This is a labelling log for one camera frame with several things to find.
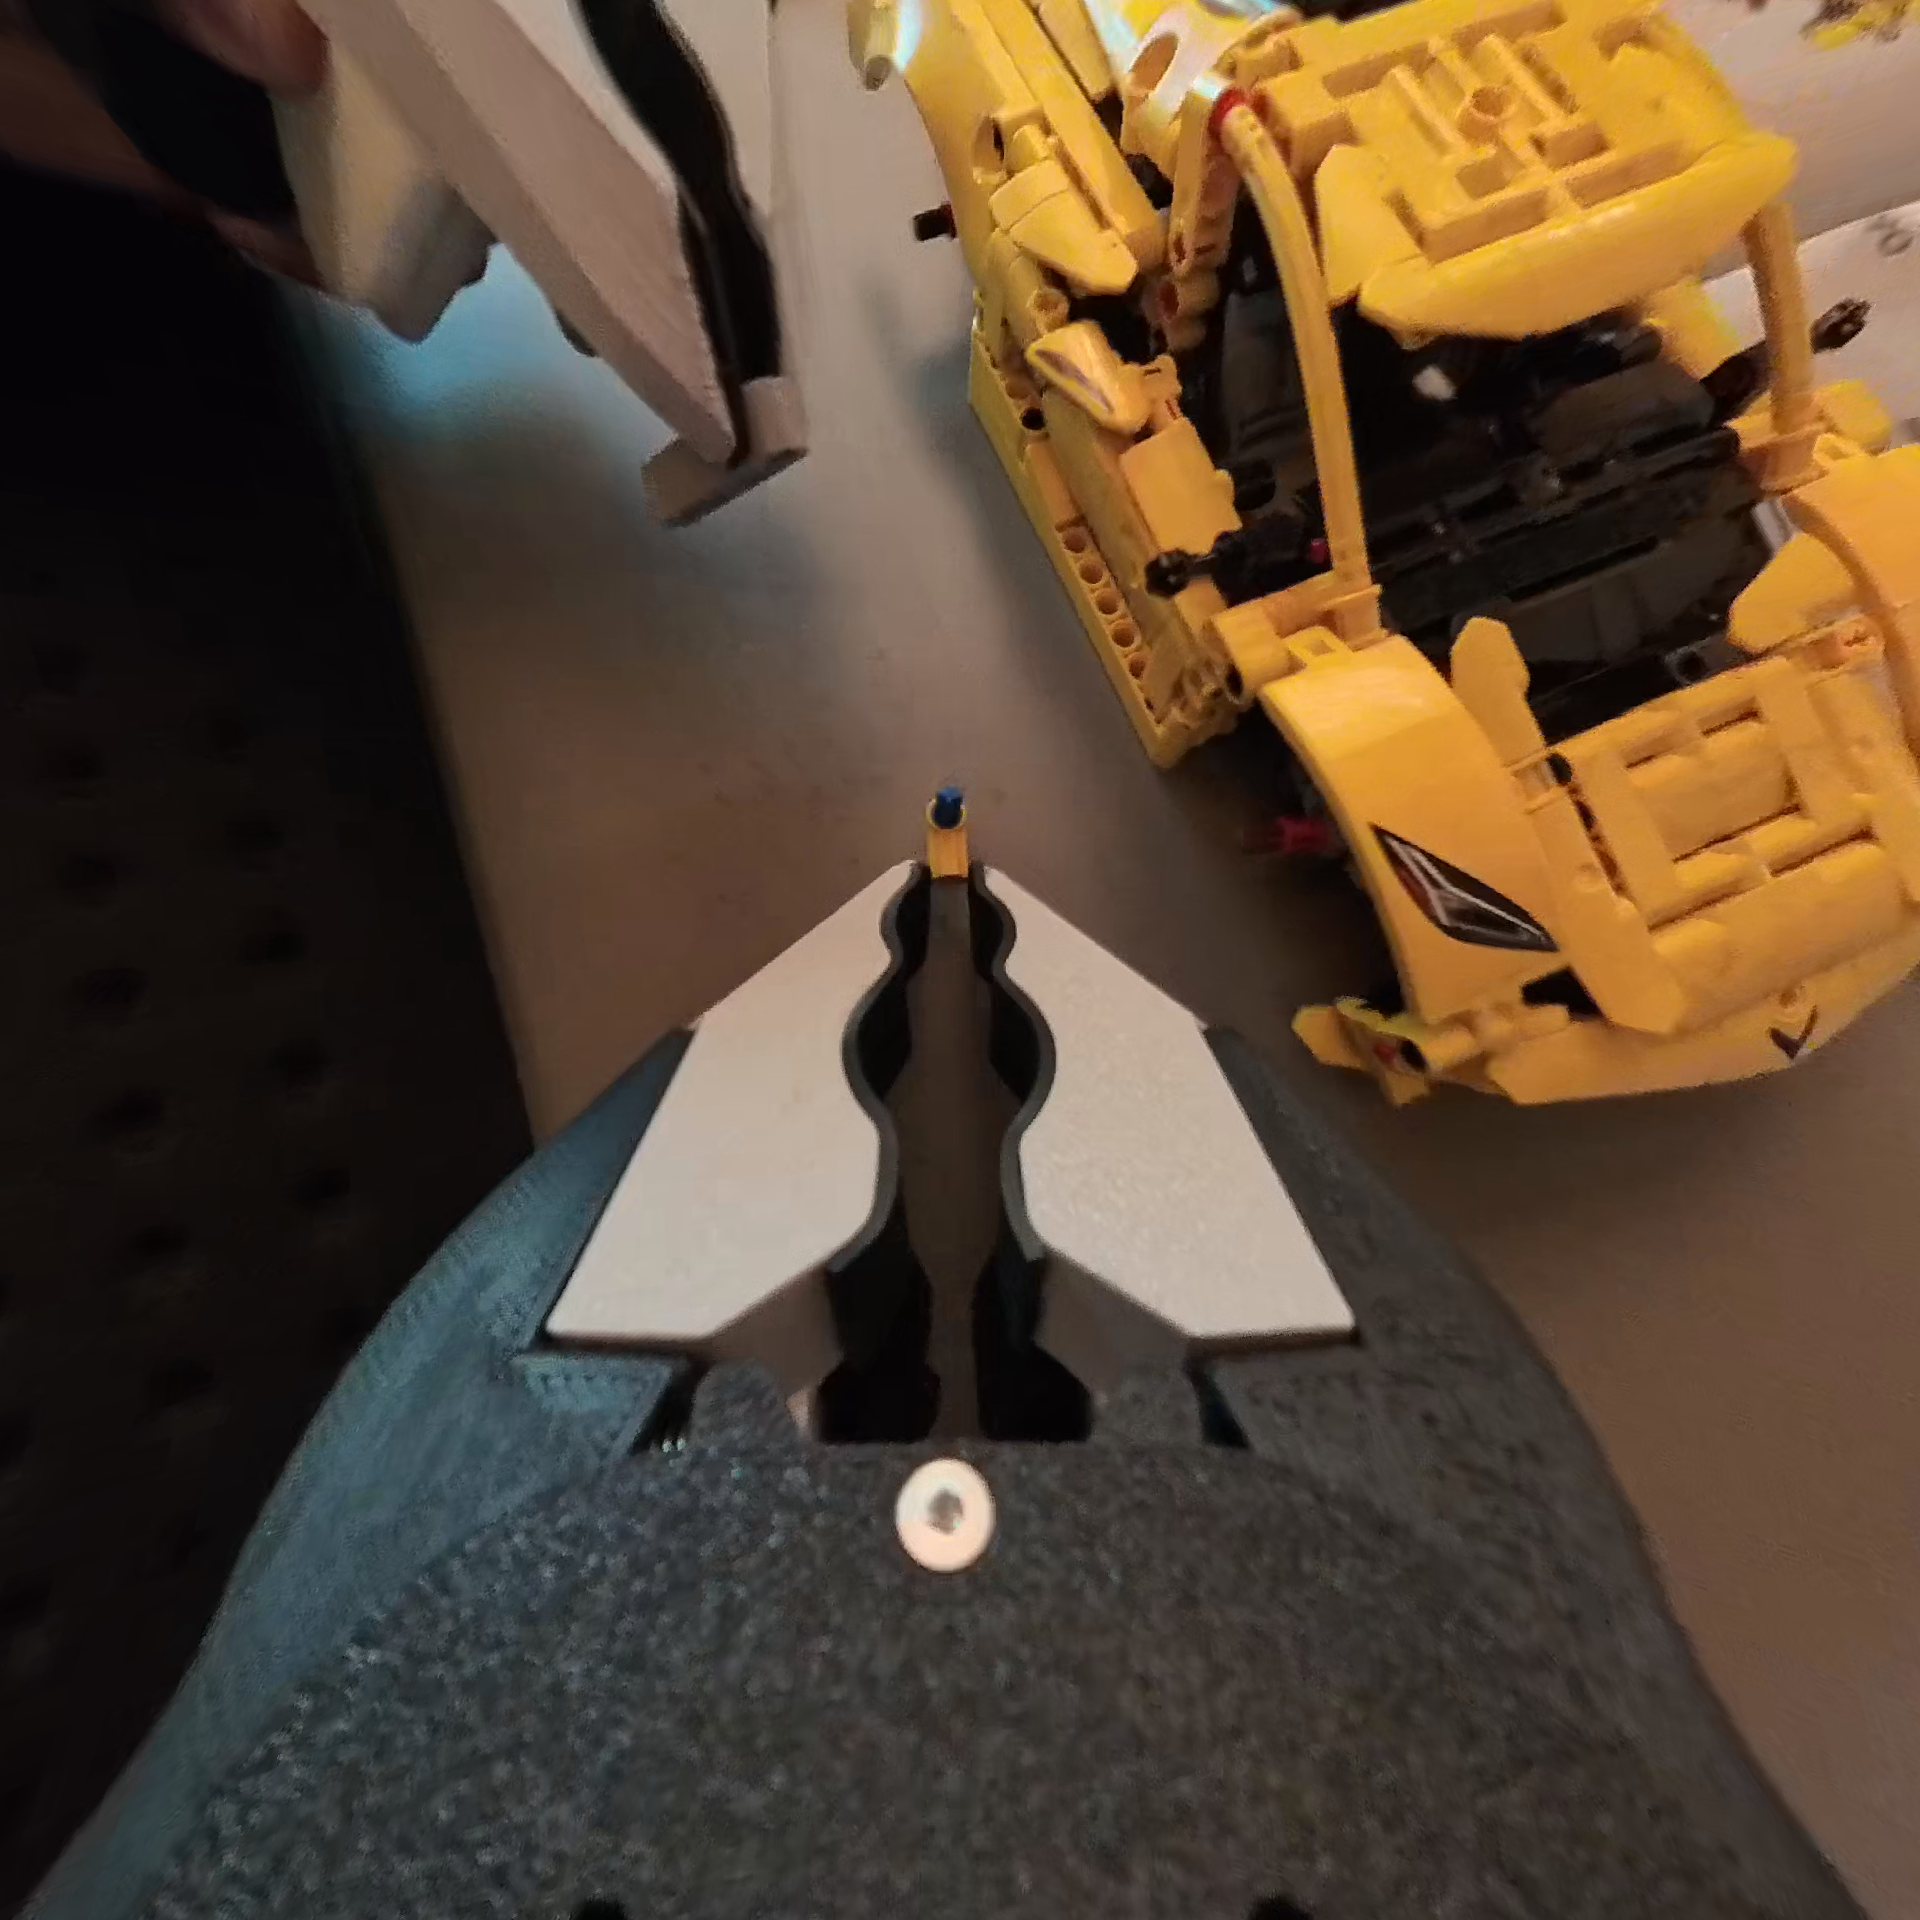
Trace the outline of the dark perforated panel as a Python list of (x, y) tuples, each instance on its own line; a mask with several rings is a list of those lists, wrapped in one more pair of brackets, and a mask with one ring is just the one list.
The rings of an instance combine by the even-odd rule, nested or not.
[(4, 166), (2, 1897), (531, 1128), (306, 304)]

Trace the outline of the person's left hand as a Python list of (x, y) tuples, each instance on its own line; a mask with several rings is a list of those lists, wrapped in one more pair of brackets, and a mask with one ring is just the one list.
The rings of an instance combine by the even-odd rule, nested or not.
[(327, 71), (327, 39), (291, 1), (4, 1), (2, 153), (183, 212), (321, 286), (274, 108)]

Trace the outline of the yellow brick toy car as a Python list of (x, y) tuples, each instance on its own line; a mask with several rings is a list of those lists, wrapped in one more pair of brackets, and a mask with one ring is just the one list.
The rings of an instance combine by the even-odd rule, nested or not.
[(1916, 971), (1916, 446), (1660, 5), (849, 5), (970, 399), (1160, 768), (1260, 710), (1396, 1103), (1798, 1064)]

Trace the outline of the building instruction booklet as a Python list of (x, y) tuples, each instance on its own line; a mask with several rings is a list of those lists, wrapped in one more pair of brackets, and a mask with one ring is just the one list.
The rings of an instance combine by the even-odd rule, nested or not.
[(1699, 1), (1672, 19), (1747, 116), (1795, 144), (1793, 237), (1808, 321), (1867, 304), (1858, 333), (1810, 358), (1817, 388), (1866, 387), (1899, 465), (1894, 533), (1916, 556), (1919, 11), (1916, 5)]

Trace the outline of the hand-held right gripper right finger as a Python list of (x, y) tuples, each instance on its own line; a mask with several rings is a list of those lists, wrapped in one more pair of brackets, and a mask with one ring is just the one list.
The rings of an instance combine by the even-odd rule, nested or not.
[(1014, 879), (990, 979), (1036, 1039), (1001, 1172), (1043, 1349), (1296, 1349), (1355, 1311), (1202, 1020)]

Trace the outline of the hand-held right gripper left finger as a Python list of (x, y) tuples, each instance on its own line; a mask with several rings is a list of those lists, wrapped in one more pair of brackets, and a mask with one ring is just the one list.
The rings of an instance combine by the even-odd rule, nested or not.
[(894, 971), (883, 870), (712, 1006), (545, 1333), (571, 1349), (846, 1349), (830, 1263), (868, 1224), (880, 1125), (849, 1032)]

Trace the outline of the grey desk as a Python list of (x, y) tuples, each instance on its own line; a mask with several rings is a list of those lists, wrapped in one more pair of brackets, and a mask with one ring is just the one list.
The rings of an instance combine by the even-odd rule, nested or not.
[(1916, 980), (1726, 1088), (1395, 1110), (1298, 1006), (1372, 979), (1345, 877), (1251, 838), (1252, 727), (1145, 758), (968, 397), (939, 169), (844, 5), (776, 11), (812, 448), (671, 533), (662, 425), (520, 264), (416, 347), (322, 312), (416, 630), (538, 1136), (908, 856), (976, 852), (1255, 1041), (1526, 1316), (1703, 1665), (1864, 1909), (1916, 1916)]

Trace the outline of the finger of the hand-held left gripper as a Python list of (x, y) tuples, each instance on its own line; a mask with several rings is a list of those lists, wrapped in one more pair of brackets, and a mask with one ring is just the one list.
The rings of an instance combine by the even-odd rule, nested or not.
[(579, 5), (302, 8), (327, 62), (372, 77), (566, 321), (681, 438), (727, 453), (665, 159), (617, 96)]
[(586, 1), (588, 41), (662, 153), (695, 312), (730, 429), (727, 453), (668, 444), (647, 465), (652, 512), (687, 526), (809, 448), (784, 311), (776, 1)]

